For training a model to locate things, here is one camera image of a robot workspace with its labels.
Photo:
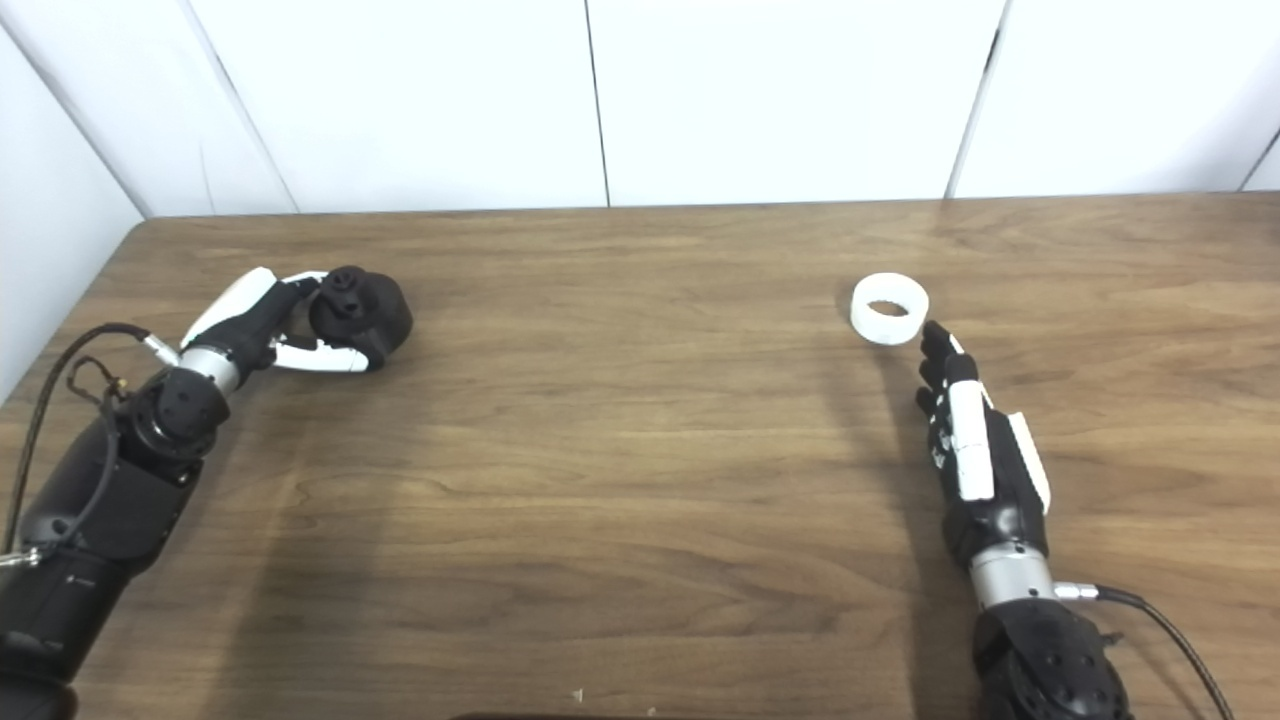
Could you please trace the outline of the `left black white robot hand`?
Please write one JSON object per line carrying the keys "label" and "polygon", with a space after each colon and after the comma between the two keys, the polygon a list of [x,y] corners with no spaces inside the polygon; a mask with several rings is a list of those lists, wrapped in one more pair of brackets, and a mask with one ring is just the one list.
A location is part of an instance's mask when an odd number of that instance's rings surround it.
{"label": "left black white robot hand", "polygon": [[270,368],[370,373],[385,366],[412,329],[413,314],[389,275],[347,265],[279,277],[260,266],[187,331],[178,368],[223,395]]}

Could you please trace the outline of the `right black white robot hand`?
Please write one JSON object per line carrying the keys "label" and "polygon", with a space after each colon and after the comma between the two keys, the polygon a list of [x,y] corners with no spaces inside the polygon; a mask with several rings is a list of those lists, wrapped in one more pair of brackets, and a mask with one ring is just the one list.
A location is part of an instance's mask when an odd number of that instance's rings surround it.
{"label": "right black white robot hand", "polygon": [[1025,416],[995,406],[977,360],[938,322],[923,325],[920,350],[916,405],[928,420],[948,556],[970,577],[983,610],[1053,600],[1052,493]]}

